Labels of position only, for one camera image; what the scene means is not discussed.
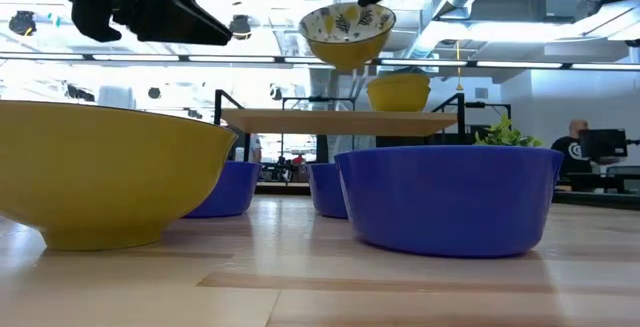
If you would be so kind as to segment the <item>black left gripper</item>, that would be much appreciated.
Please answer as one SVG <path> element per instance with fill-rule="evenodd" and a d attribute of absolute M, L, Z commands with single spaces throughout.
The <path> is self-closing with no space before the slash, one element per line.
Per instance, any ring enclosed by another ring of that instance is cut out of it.
<path fill-rule="evenodd" d="M 114 11 L 126 0 L 71 0 L 72 21 L 85 36 L 112 42 L 121 33 L 110 26 Z M 130 22 L 139 41 L 225 46 L 231 30 L 196 0 L 139 0 Z"/>

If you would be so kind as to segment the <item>yellow bowls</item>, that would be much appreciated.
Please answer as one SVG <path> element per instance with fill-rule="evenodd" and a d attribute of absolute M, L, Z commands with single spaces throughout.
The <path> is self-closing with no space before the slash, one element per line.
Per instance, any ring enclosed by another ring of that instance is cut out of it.
<path fill-rule="evenodd" d="M 421 112 L 427 104 L 428 86 L 370 85 L 367 90 L 370 105 L 380 112 Z"/>

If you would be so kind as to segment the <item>blue plastic bowl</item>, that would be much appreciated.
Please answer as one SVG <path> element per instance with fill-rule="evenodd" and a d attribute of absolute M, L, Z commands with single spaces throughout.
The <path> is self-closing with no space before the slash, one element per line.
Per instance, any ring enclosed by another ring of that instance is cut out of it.
<path fill-rule="evenodd" d="M 563 155 L 515 146 L 424 145 L 336 155 L 356 236 L 419 255 L 519 255 L 542 239 Z"/>
<path fill-rule="evenodd" d="M 254 196 L 261 165 L 227 161 L 209 196 L 185 218 L 218 218 L 246 212 Z"/>
<path fill-rule="evenodd" d="M 313 205 L 323 217 L 347 219 L 339 173 L 334 163 L 314 163 L 306 166 Z"/>

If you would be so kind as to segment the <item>black pendant lamp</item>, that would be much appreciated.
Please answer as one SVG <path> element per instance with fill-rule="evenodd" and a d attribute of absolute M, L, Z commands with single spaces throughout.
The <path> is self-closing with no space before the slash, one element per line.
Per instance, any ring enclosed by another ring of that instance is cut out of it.
<path fill-rule="evenodd" d="M 249 24 L 248 15 L 234 15 L 229 29 L 232 32 L 232 36 L 236 40 L 248 40 L 252 35 L 251 26 Z"/>
<path fill-rule="evenodd" d="M 24 10 L 17 11 L 9 20 L 9 29 L 17 35 L 33 35 L 37 31 L 34 13 Z"/>

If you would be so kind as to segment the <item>yellow hanging pendant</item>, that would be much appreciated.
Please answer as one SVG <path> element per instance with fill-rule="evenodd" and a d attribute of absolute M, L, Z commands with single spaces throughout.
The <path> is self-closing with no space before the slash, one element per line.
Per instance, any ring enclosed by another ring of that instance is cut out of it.
<path fill-rule="evenodd" d="M 455 51 L 456 51 L 456 61 L 458 61 L 460 64 L 457 65 L 457 87 L 456 87 L 456 91 L 458 92 L 463 92 L 464 91 L 464 87 L 462 84 L 462 67 L 466 65 L 466 62 L 464 62 L 461 59 L 461 49 L 460 49 L 460 40 L 457 40 L 455 43 Z"/>

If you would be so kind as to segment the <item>wooden shelf with black legs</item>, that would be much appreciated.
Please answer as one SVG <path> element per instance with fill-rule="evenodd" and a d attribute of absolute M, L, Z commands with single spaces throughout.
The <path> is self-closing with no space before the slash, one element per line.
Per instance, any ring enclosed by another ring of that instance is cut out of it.
<path fill-rule="evenodd" d="M 487 108 L 484 102 L 468 102 L 458 92 L 429 113 L 375 111 L 315 111 L 279 109 L 247 109 L 227 92 L 217 89 L 214 97 L 214 123 L 226 122 L 247 135 L 310 134 L 372 135 L 382 137 L 423 137 L 457 127 L 457 142 L 466 142 L 466 110 Z"/>

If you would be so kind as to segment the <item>green potted plant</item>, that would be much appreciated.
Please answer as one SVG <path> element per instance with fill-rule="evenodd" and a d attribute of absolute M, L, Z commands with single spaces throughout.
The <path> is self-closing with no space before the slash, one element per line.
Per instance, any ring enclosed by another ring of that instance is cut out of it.
<path fill-rule="evenodd" d="M 518 147 L 541 147 L 543 143 L 530 135 L 524 135 L 518 129 L 512 128 L 512 121 L 507 115 L 502 115 L 499 123 L 484 129 L 485 134 L 481 136 L 475 133 L 475 145 L 493 146 L 518 146 Z"/>

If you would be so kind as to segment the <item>black computer monitor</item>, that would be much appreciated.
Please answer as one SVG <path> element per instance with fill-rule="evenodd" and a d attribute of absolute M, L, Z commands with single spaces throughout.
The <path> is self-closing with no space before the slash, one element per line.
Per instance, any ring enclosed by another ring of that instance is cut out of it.
<path fill-rule="evenodd" d="M 624 129 L 588 129 L 579 133 L 582 154 L 592 160 L 627 157 Z"/>

